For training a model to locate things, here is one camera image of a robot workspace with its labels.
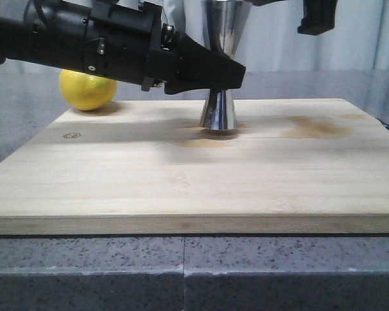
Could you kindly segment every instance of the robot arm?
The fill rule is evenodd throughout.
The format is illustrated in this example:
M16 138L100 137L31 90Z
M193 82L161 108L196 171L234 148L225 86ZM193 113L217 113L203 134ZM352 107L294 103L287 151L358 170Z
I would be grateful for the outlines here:
M162 7L93 0L0 0L0 64L6 58L106 76L143 91L235 89L245 67L161 24Z

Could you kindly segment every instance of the bamboo cutting board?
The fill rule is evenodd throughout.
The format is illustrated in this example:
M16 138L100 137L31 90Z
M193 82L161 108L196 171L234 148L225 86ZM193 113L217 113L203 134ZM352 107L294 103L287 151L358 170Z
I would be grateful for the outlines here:
M389 132L345 100L71 109L0 164L0 235L389 233Z

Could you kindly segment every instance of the granite countertop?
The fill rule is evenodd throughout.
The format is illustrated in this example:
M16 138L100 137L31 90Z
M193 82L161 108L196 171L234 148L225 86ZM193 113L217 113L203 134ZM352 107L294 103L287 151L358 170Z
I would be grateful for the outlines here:
M0 75L0 161L68 108L57 83ZM389 71L251 73L234 97L344 98L389 124ZM124 308L389 310L389 236L0 236L0 310Z

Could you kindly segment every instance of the wooden board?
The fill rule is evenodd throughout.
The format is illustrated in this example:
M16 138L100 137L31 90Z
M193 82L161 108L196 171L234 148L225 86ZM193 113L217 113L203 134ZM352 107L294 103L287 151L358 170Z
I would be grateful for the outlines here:
M389 233L389 132L345 100L71 109L0 164L0 234Z

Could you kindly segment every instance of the white curtain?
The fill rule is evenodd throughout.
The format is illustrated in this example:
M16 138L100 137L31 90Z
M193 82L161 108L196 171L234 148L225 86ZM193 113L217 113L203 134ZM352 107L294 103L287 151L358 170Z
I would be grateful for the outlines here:
M119 3L136 8L137 2ZM163 3L167 23L203 42L201 0L150 2ZM338 0L336 28L317 37L297 33L302 17L302 0L253 7L236 59L253 72L389 69L389 0ZM15 61L0 66L0 73L57 70Z

